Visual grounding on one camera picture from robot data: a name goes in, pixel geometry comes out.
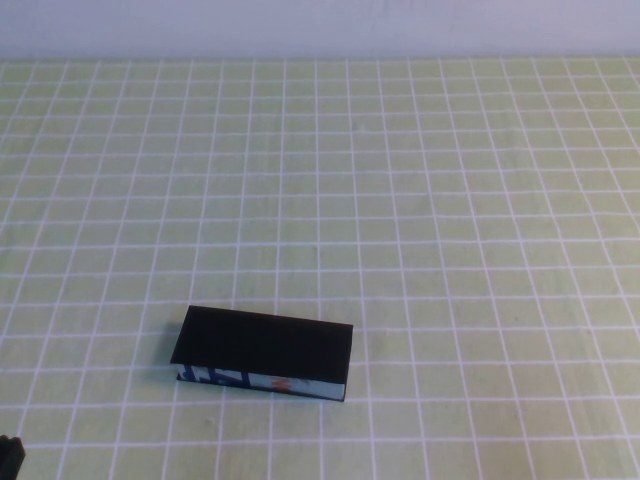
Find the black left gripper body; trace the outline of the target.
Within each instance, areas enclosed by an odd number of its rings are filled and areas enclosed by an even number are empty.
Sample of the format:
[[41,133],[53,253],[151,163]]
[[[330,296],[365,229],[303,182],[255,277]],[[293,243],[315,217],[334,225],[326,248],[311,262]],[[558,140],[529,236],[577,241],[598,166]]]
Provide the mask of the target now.
[[16,480],[25,458],[19,437],[0,437],[0,480]]

